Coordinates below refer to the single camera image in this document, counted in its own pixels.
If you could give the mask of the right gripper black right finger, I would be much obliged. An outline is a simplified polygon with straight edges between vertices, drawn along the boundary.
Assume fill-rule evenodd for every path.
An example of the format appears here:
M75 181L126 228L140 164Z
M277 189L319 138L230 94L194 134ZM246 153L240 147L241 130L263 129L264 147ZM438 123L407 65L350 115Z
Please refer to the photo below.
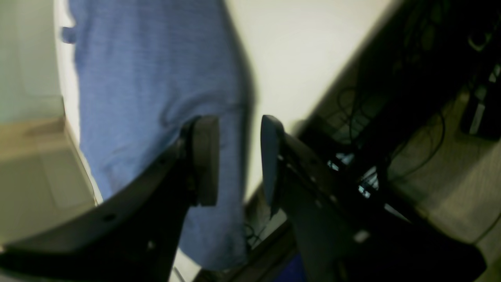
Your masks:
M261 160L267 202L286 213L311 282L473 282L487 269L474 245L389 212L270 115Z

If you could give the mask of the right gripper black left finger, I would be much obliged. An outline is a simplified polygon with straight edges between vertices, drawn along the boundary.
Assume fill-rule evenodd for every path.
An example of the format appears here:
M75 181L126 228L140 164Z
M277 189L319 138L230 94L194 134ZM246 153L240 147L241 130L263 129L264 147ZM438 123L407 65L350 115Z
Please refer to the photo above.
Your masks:
M58 227L6 244L1 273L27 281L166 282L191 206L218 200L218 117L195 117L126 188Z

